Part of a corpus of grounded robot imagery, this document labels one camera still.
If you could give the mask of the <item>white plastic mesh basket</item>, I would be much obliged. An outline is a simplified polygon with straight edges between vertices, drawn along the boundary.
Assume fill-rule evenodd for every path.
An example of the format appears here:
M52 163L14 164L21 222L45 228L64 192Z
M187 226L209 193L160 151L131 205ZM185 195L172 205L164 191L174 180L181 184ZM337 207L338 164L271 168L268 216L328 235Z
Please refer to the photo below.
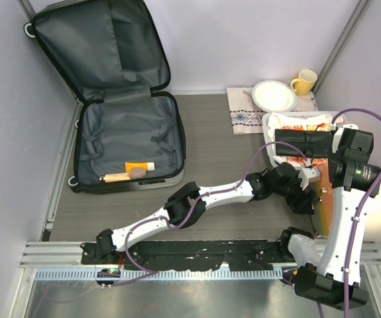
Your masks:
M305 152L309 159L318 155L320 151L314 149L314 138L308 136L309 133L321 134L331 132L339 128L357 129L358 125L347 119L346 115L341 115L335 123L332 123L336 111L292 111L285 113L267 113L262 117L262 131L266 143L281 141L279 131L291 130L302 133L301 150ZM273 167L287 162L300 170L304 167L303 158L298 152L294 156L290 153L294 150L281 144L271 144L266 147L269 161Z

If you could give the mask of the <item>orange cosmetic tube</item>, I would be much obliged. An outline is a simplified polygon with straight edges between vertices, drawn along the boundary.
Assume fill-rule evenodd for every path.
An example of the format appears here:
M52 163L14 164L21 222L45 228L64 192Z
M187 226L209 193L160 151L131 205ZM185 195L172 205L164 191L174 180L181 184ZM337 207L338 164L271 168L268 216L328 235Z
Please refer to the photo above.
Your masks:
M154 171L154 162L125 162L125 171L130 172L133 168L143 168L146 171Z

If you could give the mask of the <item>brown round compact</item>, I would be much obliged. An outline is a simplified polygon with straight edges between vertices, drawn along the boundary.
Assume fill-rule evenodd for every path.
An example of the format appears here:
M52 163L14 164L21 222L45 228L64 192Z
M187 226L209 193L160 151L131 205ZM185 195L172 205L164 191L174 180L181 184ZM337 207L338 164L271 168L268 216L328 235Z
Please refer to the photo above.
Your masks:
M146 168L143 167L133 167L129 170L130 179L139 179L145 177L147 173Z

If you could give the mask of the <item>beige cylindrical bottle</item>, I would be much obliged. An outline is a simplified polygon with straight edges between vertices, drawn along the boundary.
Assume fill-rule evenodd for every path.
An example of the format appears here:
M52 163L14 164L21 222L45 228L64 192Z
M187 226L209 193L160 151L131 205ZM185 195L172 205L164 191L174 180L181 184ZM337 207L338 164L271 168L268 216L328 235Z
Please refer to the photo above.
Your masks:
M99 181L103 183L111 183L111 182L123 182L130 180L128 172L124 173L115 173L115 174L105 174L99 177Z

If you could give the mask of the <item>black white space suitcase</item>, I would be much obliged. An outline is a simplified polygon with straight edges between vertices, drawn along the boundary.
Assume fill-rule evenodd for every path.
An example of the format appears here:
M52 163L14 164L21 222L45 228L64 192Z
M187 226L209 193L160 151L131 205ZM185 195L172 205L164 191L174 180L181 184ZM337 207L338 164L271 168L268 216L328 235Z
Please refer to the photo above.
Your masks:
M170 66L144 1L61 1L25 25L81 103L75 193L169 187L183 178L186 135ZM154 162L145 177L103 183L125 162Z

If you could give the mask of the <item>orange floral cloth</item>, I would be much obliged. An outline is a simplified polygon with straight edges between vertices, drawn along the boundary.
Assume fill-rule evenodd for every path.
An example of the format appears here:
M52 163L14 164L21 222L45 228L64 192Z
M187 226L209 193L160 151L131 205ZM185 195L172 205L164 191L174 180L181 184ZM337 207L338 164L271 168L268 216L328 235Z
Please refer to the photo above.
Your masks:
M329 124L321 123L318 125L307 125L307 126L295 126L295 127L286 127L282 129L291 129L291 130L297 130L297 131L316 131L316 130L321 130L321 131L333 131L331 130L331 126ZM320 164L325 164L327 163L328 156L326 158L309 158L305 155L305 157L308 159L309 163L312 166L318 166Z

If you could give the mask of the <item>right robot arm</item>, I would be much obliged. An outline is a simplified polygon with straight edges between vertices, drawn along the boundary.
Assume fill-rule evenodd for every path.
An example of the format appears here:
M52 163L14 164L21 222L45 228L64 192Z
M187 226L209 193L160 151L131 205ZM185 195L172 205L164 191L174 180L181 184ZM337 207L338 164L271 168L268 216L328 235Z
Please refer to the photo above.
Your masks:
M338 310L368 301L368 292L360 288L360 253L370 209L362 198L374 199L381 181L381 169L368 163L373 146L370 132L342 127L333 133L328 157L333 216L322 254L308 232L293 227L282 232L278 256L296 261L292 281L300 297Z

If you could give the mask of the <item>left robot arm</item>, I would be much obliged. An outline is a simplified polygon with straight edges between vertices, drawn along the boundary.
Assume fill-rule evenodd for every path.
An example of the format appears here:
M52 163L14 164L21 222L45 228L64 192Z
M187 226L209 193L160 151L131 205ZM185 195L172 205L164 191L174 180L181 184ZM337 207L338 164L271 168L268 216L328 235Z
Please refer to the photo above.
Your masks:
M169 197L163 207L141 221L100 232L96 236L96 256L104 264L112 264L127 247L163 231L188 228L210 209L261 201L272 194L283 197L294 213L311 215L315 192L309 184L320 178L317 168L297 169L283 163L262 172L248 173L230 184L198 187L195 182L189 182Z

